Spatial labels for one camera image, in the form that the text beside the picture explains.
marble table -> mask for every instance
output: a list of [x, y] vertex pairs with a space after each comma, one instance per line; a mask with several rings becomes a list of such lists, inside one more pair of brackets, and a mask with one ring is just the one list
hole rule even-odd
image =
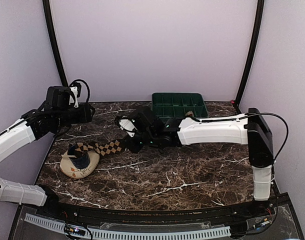
[[[70, 143], [120, 139], [125, 133], [114, 124], [150, 102], [92, 103], [93, 121], [72, 126], [57, 139], [40, 170], [37, 184], [51, 187], [62, 203], [93, 208], [136, 211], [189, 210], [252, 200], [253, 173], [248, 147], [233, 143], [203, 143], [169, 147], [160, 153], [144, 147], [100, 159], [83, 179], [64, 175], [59, 163]], [[229, 102], [206, 102], [210, 117], [235, 115]]]

green dish rack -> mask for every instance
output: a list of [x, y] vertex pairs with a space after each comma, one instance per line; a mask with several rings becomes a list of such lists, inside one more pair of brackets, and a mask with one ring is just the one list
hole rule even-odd
[[164, 123], [169, 118], [184, 118], [192, 111], [195, 118], [207, 118], [208, 111], [202, 95], [199, 93], [168, 93], [152, 94], [151, 110]]

white vent grille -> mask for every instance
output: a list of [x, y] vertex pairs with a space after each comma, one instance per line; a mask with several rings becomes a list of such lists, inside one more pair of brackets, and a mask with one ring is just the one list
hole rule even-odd
[[[64, 234], [64, 221], [47, 219], [29, 213], [26, 214], [25, 221], [44, 229]], [[198, 231], [165, 233], [108, 231], [91, 227], [88, 227], [88, 229], [91, 231], [94, 240], [208, 240], [229, 237], [231, 235], [229, 226]], [[83, 238], [90, 239], [88, 231], [86, 231], [86, 235]]]

checkered cloth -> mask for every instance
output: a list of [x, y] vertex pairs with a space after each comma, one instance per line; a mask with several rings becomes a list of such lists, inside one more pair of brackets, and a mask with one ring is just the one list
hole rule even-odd
[[82, 157], [86, 152], [94, 150], [97, 154], [101, 156], [109, 155], [111, 153], [116, 154], [125, 151], [125, 146], [121, 144], [119, 139], [110, 141], [106, 144], [99, 145], [95, 141], [91, 141], [88, 144], [82, 142], [77, 142], [77, 147], [74, 150], [74, 154], [77, 158]]

